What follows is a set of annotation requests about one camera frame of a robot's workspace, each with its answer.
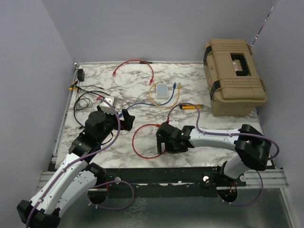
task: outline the tan plastic case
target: tan plastic case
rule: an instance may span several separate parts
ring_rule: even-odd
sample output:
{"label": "tan plastic case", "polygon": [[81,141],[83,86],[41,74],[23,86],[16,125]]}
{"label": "tan plastic case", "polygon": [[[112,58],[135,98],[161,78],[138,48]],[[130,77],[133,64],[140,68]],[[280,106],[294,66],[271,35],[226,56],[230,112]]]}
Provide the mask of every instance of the tan plastic case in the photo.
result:
{"label": "tan plastic case", "polygon": [[204,70],[214,116],[244,116],[267,100],[250,46],[244,39],[212,39]]}

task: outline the blue ethernet cable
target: blue ethernet cable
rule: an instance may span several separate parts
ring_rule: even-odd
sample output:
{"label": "blue ethernet cable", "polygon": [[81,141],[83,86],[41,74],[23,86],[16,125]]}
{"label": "blue ethernet cable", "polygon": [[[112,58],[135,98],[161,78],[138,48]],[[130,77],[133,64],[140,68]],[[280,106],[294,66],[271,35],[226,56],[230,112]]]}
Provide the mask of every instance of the blue ethernet cable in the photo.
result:
{"label": "blue ethernet cable", "polygon": [[[163,104],[160,104],[160,105],[166,105],[167,103],[169,103],[169,102],[172,100],[173,95],[174,95],[175,88],[176,88],[176,82],[174,82],[174,84],[173,84],[173,91],[172,91],[172,95],[171,95],[170,99],[169,99],[167,102],[165,102],[165,103],[163,103]],[[135,103],[135,104],[133,104],[133,105],[127,107],[126,109],[128,110],[129,108],[131,108],[131,107],[133,107],[133,106],[135,106],[135,105],[143,105],[143,104],[144,104],[144,105],[149,105],[149,106],[155,106],[155,105],[153,105],[153,104],[148,104],[148,103],[144,103],[144,102],[139,102],[139,103]]]}

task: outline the marble tabletop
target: marble tabletop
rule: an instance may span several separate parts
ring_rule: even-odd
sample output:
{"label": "marble tabletop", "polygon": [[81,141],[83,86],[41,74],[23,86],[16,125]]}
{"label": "marble tabletop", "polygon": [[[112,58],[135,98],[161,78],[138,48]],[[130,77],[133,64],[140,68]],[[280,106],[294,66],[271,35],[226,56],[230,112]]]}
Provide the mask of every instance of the marble tabletop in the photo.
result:
{"label": "marble tabletop", "polygon": [[[118,99],[116,109],[121,113],[121,109],[137,102],[150,103],[148,98],[149,81],[151,70],[143,64],[125,64],[121,66],[116,75],[112,73],[117,65],[80,65],[85,72],[85,81],[81,86],[95,85],[103,87],[104,91]],[[205,129],[229,130],[240,128],[242,124],[250,124],[261,131],[259,118],[255,111],[245,117],[214,117],[210,107],[210,97],[204,68],[202,64],[152,64],[154,69],[154,82],[167,83],[169,96],[172,93],[173,83],[181,83],[179,102],[190,102],[204,104],[201,109],[199,126]],[[96,90],[94,87],[87,87],[87,90]],[[93,102],[91,108],[77,112],[78,120],[85,124],[88,115],[96,110],[99,104],[96,96],[86,95]],[[168,103],[174,103],[177,97],[175,90],[174,97]],[[73,92],[71,103],[68,109],[66,122],[58,149],[56,168],[59,167],[64,157],[68,153],[72,141],[78,136],[81,130],[76,129],[77,122],[73,117],[73,105],[76,98],[76,91]],[[143,159],[135,154],[132,149],[132,137],[134,131],[143,124],[161,124],[166,121],[169,109],[151,107],[147,105],[136,105],[129,109],[129,113],[135,116],[133,129],[121,131],[117,141],[106,151],[96,155],[92,162],[104,168],[158,168],[158,167],[198,167],[216,166],[224,161],[233,158],[236,153],[211,147],[199,147],[189,149],[188,152],[169,154],[165,153],[154,159]],[[181,110],[176,108],[171,114],[171,121],[175,127],[180,129],[184,125],[195,125],[197,110]],[[135,147],[144,156],[154,156],[157,154],[156,148],[157,127],[149,126],[142,128],[135,139]]]}

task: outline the red wire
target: red wire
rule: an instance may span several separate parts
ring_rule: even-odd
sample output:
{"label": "red wire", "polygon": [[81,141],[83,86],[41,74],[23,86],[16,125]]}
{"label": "red wire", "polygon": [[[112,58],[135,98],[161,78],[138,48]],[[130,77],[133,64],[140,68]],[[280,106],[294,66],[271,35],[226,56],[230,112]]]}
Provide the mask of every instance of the red wire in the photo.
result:
{"label": "red wire", "polygon": [[143,127],[146,127],[146,126],[157,126],[157,127],[160,127],[160,124],[154,124],[154,123],[148,123],[148,124],[145,124],[143,126],[141,126],[140,128],[138,128],[135,132],[134,132],[134,135],[133,135],[133,138],[132,138],[132,147],[133,147],[133,150],[134,152],[140,156],[141,158],[146,158],[146,159],[151,159],[151,158],[157,158],[159,156],[161,156],[162,154],[164,154],[166,152],[166,150],[164,150],[161,154],[157,154],[156,156],[153,156],[153,157],[145,157],[145,156],[142,156],[141,154],[139,154],[135,147],[134,147],[134,139],[135,139],[135,135],[137,134],[137,132],[142,129]]}
{"label": "red wire", "polygon": [[117,70],[118,68],[120,68],[123,64],[125,64],[125,63],[127,63],[127,62],[131,62],[131,61],[140,61],[140,62],[143,62],[143,63],[147,64],[147,65],[150,67],[150,69],[151,69],[151,71],[152,71],[152,78],[151,78],[151,80],[150,80],[149,85],[151,85],[152,82],[153,82],[153,78],[154,78],[154,71],[153,71],[153,69],[152,69],[152,66],[151,66],[148,62],[146,62],[146,61],[144,61],[144,60],[140,60],[140,59],[131,59],[131,60],[125,61],[125,62],[123,62],[121,65],[119,65],[119,66],[115,69],[115,71],[113,72],[113,75],[116,74],[116,70]]}

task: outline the gray wall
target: gray wall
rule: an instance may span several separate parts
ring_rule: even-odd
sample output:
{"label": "gray wall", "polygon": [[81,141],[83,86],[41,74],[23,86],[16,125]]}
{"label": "gray wall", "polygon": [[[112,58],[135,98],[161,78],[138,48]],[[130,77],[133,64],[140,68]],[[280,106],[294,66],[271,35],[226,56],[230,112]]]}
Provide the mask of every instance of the gray wall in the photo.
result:
{"label": "gray wall", "polygon": [[271,0],[42,0],[76,62],[203,60],[211,38],[252,43]]}
{"label": "gray wall", "polygon": [[16,206],[51,158],[73,61],[39,0],[0,1],[0,226],[24,228]]}
{"label": "gray wall", "polygon": [[259,109],[265,134],[281,153],[294,203],[304,225],[304,2],[278,1],[253,47],[257,69],[264,79],[268,101]]}

